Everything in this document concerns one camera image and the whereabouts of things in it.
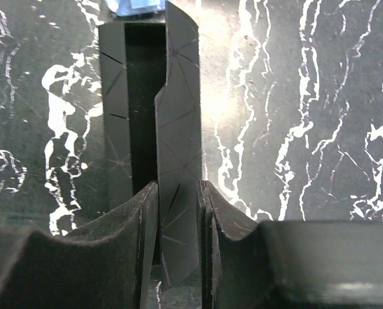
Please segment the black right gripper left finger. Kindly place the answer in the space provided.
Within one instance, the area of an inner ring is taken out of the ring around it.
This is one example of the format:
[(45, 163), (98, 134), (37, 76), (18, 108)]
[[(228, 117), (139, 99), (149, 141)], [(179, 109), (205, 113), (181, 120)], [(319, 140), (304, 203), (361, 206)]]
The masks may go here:
[(144, 308), (158, 184), (62, 238), (0, 226), (0, 308)]

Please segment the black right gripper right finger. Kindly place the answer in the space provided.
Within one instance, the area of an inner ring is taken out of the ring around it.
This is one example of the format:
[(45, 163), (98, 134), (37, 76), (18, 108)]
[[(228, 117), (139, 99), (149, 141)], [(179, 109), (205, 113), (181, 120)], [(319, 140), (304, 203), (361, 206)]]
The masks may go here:
[(204, 308), (383, 308), (383, 223), (255, 222), (197, 184)]

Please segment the black sunglasses case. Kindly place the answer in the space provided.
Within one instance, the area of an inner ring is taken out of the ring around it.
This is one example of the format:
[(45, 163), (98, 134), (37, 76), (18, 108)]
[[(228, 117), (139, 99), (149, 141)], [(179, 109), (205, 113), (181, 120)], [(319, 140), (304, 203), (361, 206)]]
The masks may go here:
[(198, 26), (167, 1), (163, 20), (117, 18), (99, 26), (98, 35), (109, 206), (158, 184), (154, 253), (168, 290), (198, 266)]

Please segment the light blue cleaning cloth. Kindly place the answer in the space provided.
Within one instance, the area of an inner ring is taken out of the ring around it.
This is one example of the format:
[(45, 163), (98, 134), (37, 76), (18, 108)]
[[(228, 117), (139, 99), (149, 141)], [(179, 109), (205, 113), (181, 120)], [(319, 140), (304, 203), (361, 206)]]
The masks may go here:
[(165, 10), (164, 0), (105, 0), (111, 12), (119, 17), (152, 14)]

